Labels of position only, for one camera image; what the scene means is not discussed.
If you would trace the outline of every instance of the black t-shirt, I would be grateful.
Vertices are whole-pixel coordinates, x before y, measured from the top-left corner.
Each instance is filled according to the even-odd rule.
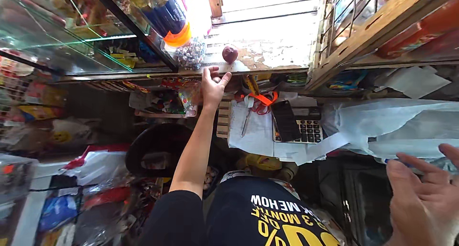
[[[321,221],[281,185],[258,177],[222,182],[204,223],[202,201],[173,191],[156,202],[139,245],[337,246]]]

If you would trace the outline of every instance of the smartphone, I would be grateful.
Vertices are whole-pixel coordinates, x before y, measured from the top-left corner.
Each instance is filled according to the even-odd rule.
[[[281,142],[290,142],[301,138],[295,115],[288,100],[272,104],[271,111]]]

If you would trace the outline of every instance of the calculator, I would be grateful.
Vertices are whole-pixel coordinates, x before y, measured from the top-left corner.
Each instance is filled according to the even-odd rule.
[[[301,138],[287,143],[317,144],[324,139],[322,126],[319,124],[321,119],[318,107],[292,107]],[[280,134],[273,121],[273,140],[281,142]]]

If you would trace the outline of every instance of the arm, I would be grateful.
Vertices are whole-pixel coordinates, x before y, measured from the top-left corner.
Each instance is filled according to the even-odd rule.
[[[223,91],[231,78],[227,72],[220,80],[217,66],[205,67],[202,74],[202,94],[204,104],[196,127],[180,156],[169,191],[188,190],[202,198],[202,188],[209,160],[213,119],[223,96]]]
[[[438,148],[459,167],[458,149],[449,144]],[[414,156],[397,156],[424,175],[420,180],[403,163],[389,161],[393,235],[385,246],[452,246],[459,233],[459,177],[450,177],[448,172]]]

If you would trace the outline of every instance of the hand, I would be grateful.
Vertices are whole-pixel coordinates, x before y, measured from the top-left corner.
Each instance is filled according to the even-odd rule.
[[[217,109],[222,100],[223,92],[231,79],[231,73],[227,72],[221,79],[218,77],[219,67],[205,67],[202,73],[202,95],[204,97],[204,107]]]
[[[459,167],[459,150],[449,144],[439,147]],[[424,172],[422,181],[403,163],[387,165],[393,198],[393,236],[387,245],[452,246],[459,233],[459,177],[450,183],[449,173],[414,156],[398,153],[404,163]]]

